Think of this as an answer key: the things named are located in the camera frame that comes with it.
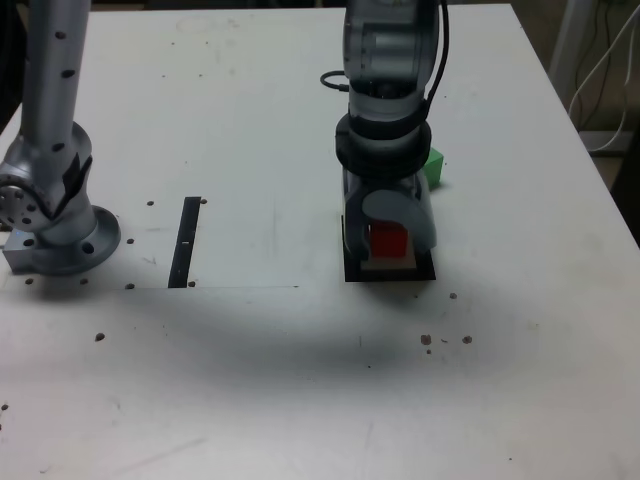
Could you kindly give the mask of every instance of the white cable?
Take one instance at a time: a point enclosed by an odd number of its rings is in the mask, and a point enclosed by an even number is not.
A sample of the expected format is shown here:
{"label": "white cable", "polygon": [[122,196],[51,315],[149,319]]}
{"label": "white cable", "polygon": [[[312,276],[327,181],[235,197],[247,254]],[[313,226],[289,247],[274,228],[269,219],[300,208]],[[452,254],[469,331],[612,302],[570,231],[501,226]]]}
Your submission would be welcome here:
{"label": "white cable", "polygon": [[620,133],[622,132],[622,129],[624,127],[624,123],[627,120],[627,109],[629,107],[628,104],[628,94],[627,94],[627,87],[629,86],[629,80],[631,80],[631,70],[632,70],[632,66],[633,66],[633,44],[635,43],[635,39],[636,39],[636,29],[638,28],[638,19],[636,19],[635,24],[633,25],[633,29],[631,30],[631,39],[629,40],[629,58],[627,59],[627,78],[624,81],[624,85],[623,85],[623,91],[622,91],[622,95],[623,95],[623,99],[624,99],[624,110],[622,111],[622,118],[620,119],[620,126],[618,127],[618,130],[616,131],[616,133],[613,135],[613,137],[611,137],[611,140],[609,140],[607,143],[605,143],[603,146],[598,147],[594,150],[589,150],[589,153],[592,152],[600,152],[602,150],[606,150],[613,142],[615,142],[618,137],[620,136]]}
{"label": "white cable", "polygon": [[589,83],[589,80],[591,80],[591,77],[593,77],[593,75],[596,73],[596,71],[598,70],[598,68],[600,68],[600,65],[602,65],[602,63],[607,59],[607,57],[611,54],[611,52],[613,51],[613,49],[615,48],[615,46],[618,44],[618,41],[620,40],[620,38],[622,37],[622,35],[624,34],[624,32],[627,30],[627,28],[629,28],[629,25],[631,25],[631,22],[636,18],[636,16],[640,13],[640,5],[638,5],[638,7],[633,11],[633,13],[631,14],[631,16],[627,19],[627,21],[625,22],[625,24],[622,26],[622,28],[620,29],[620,32],[618,32],[618,35],[616,36],[615,40],[613,41],[613,43],[611,44],[611,46],[609,47],[609,49],[605,52],[605,54],[602,56],[602,58],[600,59],[600,61],[596,64],[595,67],[593,67],[593,70],[591,70],[591,72],[589,72],[589,75],[587,75],[587,78],[584,79],[584,81],[582,82],[582,84],[580,85],[580,87],[578,87],[578,90],[576,90],[575,95],[573,96],[573,98],[571,99],[571,104],[569,105],[569,118],[571,118],[571,114],[573,113],[573,107],[576,103],[576,100],[578,98],[578,95],[580,94],[580,92],[582,92],[582,89],[585,87],[585,85],[587,83]]}

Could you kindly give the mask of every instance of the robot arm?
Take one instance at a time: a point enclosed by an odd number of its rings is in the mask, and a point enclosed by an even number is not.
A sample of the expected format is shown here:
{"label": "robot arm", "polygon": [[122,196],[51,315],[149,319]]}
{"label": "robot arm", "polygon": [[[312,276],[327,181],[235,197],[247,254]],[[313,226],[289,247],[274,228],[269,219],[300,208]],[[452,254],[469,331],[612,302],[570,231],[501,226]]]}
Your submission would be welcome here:
{"label": "robot arm", "polygon": [[14,272],[62,275],[104,261],[120,241],[87,196],[91,141],[73,122],[91,0],[31,2],[20,132],[0,165],[0,218]]}
{"label": "robot arm", "polygon": [[397,224],[412,239],[416,263],[436,244],[429,189],[421,169],[431,147],[426,122],[444,73],[449,24],[442,0],[443,53],[424,98],[438,49],[437,0],[353,0],[344,23],[349,112],[336,128],[342,163],[345,261],[370,259],[376,223]]}
{"label": "robot arm", "polygon": [[[344,25],[349,113],[336,129],[344,166],[345,247],[370,255],[372,222],[397,222],[417,253],[435,246],[422,175],[431,144],[426,123],[442,77],[425,86],[438,44],[437,0],[351,0]],[[87,196],[91,142],[73,122],[90,0],[31,2],[20,132],[0,165],[0,218],[13,225],[4,254],[14,272],[88,270],[120,241],[116,218]]]}

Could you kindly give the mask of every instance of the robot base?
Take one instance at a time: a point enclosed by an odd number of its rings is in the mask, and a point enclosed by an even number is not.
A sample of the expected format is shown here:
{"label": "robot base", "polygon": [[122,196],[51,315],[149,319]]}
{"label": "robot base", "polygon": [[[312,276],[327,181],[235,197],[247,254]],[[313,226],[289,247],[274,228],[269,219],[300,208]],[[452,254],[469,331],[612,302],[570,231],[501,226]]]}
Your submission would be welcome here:
{"label": "robot base", "polygon": [[14,273],[69,275],[89,270],[104,262],[120,243],[116,217],[100,207],[93,207],[96,227],[74,243],[47,245],[33,233],[13,230],[4,246],[4,256]]}
{"label": "robot base", "polygon": [[413,252],[415,268],[399,269],[363,269],[359,260],[354,259],[344,243],[344,217],[342,218],[342,255],[344,258],[345,282],[416,282],[435,280],[436,272],[431,258],[431,251],[425,254]]}

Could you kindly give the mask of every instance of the black strip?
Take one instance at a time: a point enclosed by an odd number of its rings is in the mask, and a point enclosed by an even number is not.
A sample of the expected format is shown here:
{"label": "black strip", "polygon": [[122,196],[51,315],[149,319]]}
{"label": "black strip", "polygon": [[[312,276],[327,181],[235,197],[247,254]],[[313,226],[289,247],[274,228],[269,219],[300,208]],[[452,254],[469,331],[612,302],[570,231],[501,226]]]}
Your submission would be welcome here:
{"label": "black strip", "polygon": [[185,197],[182,217],[180,217],[180,228],[178,228],[178,238],[176,239],[176,248],[173,251],[168,288],[187,288],[191,253],[196,240],[199,213],[200,197]]}
{"label": "black strip", "polygon": [[370,140],[396,140],[408,135],[427,120],[429,105],[426,100],[420,102],[418,109],[408,117],[394,122],[374,122],[362,117],[349,117],[351,130]]}

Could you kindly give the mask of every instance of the black cable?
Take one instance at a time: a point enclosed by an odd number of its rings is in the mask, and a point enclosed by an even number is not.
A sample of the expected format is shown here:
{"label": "black cable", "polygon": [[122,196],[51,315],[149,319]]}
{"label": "black cable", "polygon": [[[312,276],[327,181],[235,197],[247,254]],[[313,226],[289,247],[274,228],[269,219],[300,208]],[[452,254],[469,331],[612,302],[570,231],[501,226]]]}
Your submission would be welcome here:
{"label": "black cable", "polygon": [[442,80],[442,76],[444,75],[444,69],[447,66],[447,58],[449,57],[449,9],[447,8],[447,0],[440,0],[440,5],[442,6],[443,26],[442,57],[440,58],[440,65],[438,66],[436,78],[433,81],[433,85],[431,86],[431,90],[429,91],[429,95],[427,96],[427,115],[429,115],[431,102],[433,102],[433,97],[435,97],[436,95],[436,91],[438,90],[438,86],[440,85],[440,81]]}
{"label": "black cable", "polygon": [[[608,0],[607,9],[604,12],[604,28],[607,37],[607,50],[611,47],[611,31],[609,28],[609,12],[611,11],[611,7],[613,6],[613,0]],[[600,103],[602,102],[602,96],[604,94],[605,87],[607,85],[607,80],[609,79],[609,68],[611,67],[611,55],[607,55],[607,66],[604,70],[604,76],[602,77],[602,83],[600,84],[600,93],[598,93],[598,100],[596,100],[596,104],[591,110],[591,113],[585,120],[584,124],[580,127],[580,130],[584,130],[589,125],[589,122],[593,119],[593,117],[600,110]]]}
{"label": "black cable", "polygon": [[345,85],[343,83],[337,84],[337,83],[329,83],[329,82],[327,82],[327,78],[338,77],[340,75],[344,76],[344,70],[333,70],[331,72],[324,73],[320,77],[320,83],[322,83],[325,87],[332,88],[333,90],[338,90],[340,92],[348,92],[349,91],[349,85]]}
{"label": "black cable", "polygon": [[[573,77],[573,83],[576,91],[578,90],[578,85],[580,84],[579,82],[580,70],[582,69],[582,66],[584,65],[584,61],[587,59],[587,56],[593,49],[596,43],[596,40],[598,39],[598,16],[600,14],[601,5],[602,5],[602,1],[598,0],[598,3],[596,4],[596,12],[593,17],[593,36],[591,37],[591,40],[589,40],[589,45],[587,46],[586,50],[582,54],[582,57],[580,58],[580,61],[578,62],[578,66],[576,67],[576,72]],[[578,94],[578,108],[580,109],[580,113],[578,114],[578,122],[576,123],[576,125],[578,126],[578,130],[581,130],[581,127],[580,127],[582,125],[582,95],[581,94]]]}

